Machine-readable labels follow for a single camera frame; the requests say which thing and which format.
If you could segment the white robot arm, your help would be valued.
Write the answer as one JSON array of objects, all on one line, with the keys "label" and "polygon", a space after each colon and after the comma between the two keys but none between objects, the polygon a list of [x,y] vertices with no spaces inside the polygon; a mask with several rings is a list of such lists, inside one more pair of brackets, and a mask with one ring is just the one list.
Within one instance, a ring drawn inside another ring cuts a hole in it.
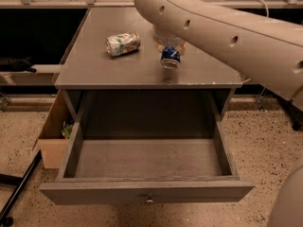
[{"label": "white robot arm", "polygon": [[202,0],[134,5],[158,44],[192,44],[303,110],[303,26]]}]

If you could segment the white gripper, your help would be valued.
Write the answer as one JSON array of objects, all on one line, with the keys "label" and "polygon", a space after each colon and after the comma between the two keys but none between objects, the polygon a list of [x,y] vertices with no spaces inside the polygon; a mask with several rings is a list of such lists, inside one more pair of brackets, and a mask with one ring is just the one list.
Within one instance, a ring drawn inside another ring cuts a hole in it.
[{"label": "white gripper", "polygon": [[153,26],[152,36],[154,41],[157,43],[155,44],[155,47],[160,53],[162,53],[164,46],[167,46],[177,47],[177,51],[181,56],[185,54],[186,49],[184,44],[186,42],[165,29],[159,28],[158,26]]}]

